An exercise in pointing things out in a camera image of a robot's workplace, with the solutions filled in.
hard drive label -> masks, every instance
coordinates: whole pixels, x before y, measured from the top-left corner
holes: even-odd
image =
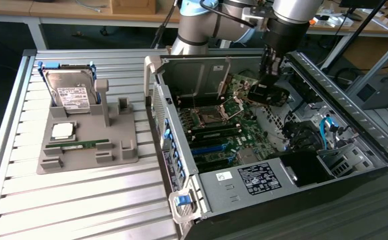
[[[90,108],[87,89],[84,87],[59,87],[57,92],[66,109]]]
[[[281,184],[268,163],[240,168],[238,173],[250,195],[281,188]]]

